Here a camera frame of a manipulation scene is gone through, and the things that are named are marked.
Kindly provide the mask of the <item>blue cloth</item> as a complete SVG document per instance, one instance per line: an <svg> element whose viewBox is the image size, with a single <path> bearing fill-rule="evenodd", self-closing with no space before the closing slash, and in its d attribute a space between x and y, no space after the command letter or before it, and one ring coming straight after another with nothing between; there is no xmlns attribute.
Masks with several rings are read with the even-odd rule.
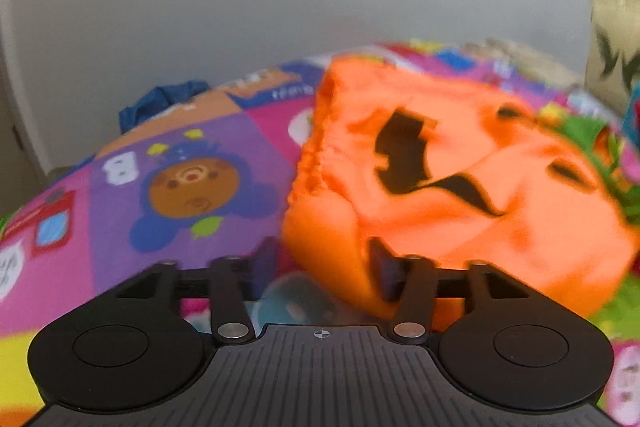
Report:
<svg viewBox="0 0 640 427"><path fill-rule="evenodd" d="M139 124L160 115L175 105L190 102L192 98L210 90L204 80L188 80L177 84L157 86L142 95L134 104L121 109L118 113L119 130L125 134Z"/></svg>

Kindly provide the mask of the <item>colourful cartoon play mat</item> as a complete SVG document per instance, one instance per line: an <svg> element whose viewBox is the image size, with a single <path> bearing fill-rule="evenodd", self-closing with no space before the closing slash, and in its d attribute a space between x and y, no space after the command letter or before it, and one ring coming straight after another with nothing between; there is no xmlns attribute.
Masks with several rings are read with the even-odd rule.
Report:
<svg viewBox="0 0 640 427"><path fill-rule="evenodd" d="M466 79L514 95L549 129L587 154L626 219L639 228L639 153L594 102L579 106L577 79L520 46L384 44L303 60L209 90L139 124L6 221L1 230L1 421L21 426L43 406L30 343L64 314L141 275L130 298L146 305L164 283L152 265L201 269L278 240L278 271L245 303L256 335L270 324L318 325L305 349L328 345L340 323L386 323L324 289L282 241L288 195L311 136L331 63L359 57L409 72ZM171 321L209 333L209 298L171 294ZM437 287L431 334L459 324L463 297ZM639 421L639 249L614 295L585 317L613 345L603 405Z"/></svg>

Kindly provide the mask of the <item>beige bird print bag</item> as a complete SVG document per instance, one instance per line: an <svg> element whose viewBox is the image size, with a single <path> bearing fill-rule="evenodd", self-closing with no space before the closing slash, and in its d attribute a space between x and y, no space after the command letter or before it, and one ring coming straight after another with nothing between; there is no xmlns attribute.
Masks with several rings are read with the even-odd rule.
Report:
<svg viewBox="0 0 640 427"><path fill-rule="evenodd" d="M620 115L639 76L639 0L590 0L587 90Z"/></svg>

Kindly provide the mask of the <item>orange fleece garment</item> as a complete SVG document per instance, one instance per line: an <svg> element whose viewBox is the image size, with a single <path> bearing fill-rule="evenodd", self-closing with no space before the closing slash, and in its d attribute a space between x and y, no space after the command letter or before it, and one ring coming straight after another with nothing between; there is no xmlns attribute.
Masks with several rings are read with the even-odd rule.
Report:
<svg viewBox="0 0 640 427"><path fill-rule="evenodd" d="M320 83L282 225L324 289L387 319L373 245L444 268L482 260L588 317L639 249L585 152L514 95L340 57Z"/></svg>

